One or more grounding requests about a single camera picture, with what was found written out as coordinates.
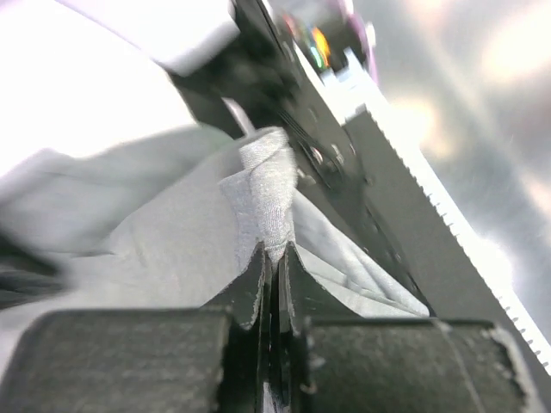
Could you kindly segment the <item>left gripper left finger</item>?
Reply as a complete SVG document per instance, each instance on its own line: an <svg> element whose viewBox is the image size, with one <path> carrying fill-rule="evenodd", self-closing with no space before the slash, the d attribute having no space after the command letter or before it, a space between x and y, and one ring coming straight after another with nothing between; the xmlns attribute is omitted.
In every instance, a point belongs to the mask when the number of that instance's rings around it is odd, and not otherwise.
<svg viewBox="0 0 551 413"><path fill-rule="evenodd" d="M201 308L206 412L263 412L269 404L272 279L258 243L242 274Z"/></svg>

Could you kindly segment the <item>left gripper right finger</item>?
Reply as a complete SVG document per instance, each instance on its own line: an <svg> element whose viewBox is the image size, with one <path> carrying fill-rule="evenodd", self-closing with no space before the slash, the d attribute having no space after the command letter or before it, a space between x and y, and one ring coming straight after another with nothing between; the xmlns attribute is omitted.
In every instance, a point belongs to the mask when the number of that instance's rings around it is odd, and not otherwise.
<svg viewBox="0 0 551 413"><path fill-rule="evenodd" d="M275 273L277 330L275 382L283 412L312 412L318 390L313 378L326 358L315 349L312 328L332 316L347 317L349 309L321 286L288 243Z"/></svg>

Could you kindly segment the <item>grey long sleeve shirt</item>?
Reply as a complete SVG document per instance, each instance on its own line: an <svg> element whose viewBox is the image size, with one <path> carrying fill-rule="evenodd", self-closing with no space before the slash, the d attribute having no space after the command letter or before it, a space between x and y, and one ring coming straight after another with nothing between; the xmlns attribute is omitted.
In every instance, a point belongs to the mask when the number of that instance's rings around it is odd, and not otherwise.
<svg viewBox="0 0 551 413"><path fill-rule="evenodd" d="M296 187L280 129L233 140L196 127L76 159L43 150L1 177L1 231L56 268L4 270L1 360L58 309L203 305L247 267L294 242L313 277L364 317L429 309Z"/></svg>

